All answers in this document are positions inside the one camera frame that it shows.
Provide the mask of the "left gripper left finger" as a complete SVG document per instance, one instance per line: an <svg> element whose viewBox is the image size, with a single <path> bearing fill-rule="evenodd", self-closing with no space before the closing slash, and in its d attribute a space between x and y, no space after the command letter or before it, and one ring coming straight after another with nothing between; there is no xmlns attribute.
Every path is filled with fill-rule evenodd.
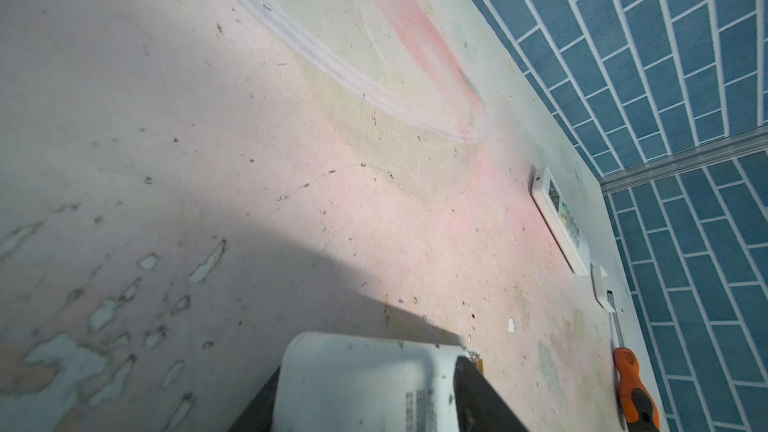
<svg viewBox="0 0 768 432"><path fill-rule="evenodd" d="M241 415L230 426L229 432L271 431L279 375L280 368L277 368Z"/></svg>

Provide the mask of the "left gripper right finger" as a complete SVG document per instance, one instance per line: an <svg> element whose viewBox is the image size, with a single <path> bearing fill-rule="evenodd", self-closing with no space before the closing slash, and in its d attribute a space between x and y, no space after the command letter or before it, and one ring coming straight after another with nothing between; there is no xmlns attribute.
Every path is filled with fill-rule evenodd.
<svg viewBox="0 0 768 432"><path fill-rule="evenodd" d="M528 429L467 357L457 358L453 388L461 432L527 432Z"/></svg>

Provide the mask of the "orange black screwdriver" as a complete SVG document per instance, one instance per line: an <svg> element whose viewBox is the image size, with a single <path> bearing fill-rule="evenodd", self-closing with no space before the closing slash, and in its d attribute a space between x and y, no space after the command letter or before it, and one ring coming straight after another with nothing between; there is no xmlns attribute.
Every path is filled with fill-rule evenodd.
<svg viewBox="0 0 768 432"><path fill-rule="evenodd" d="M640 377L640 365L634 352L624 346L621 326L612 291L607 300L613 308L612 323L616 331L618 346L614 349L613 360L619 375L618 399L628 431L660 431L660 418L656 404Z"/></svg>

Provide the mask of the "white remote with display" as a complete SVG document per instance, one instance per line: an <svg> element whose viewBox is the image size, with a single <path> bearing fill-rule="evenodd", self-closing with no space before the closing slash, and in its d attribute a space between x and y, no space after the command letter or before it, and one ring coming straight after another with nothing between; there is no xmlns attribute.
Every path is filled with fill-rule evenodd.
<svg viewBox="0 0 768 432"><path fill-rule="evenodd" d="M536 170L531 195L571 271L589 276L589 245L548 167Z"/></svg>

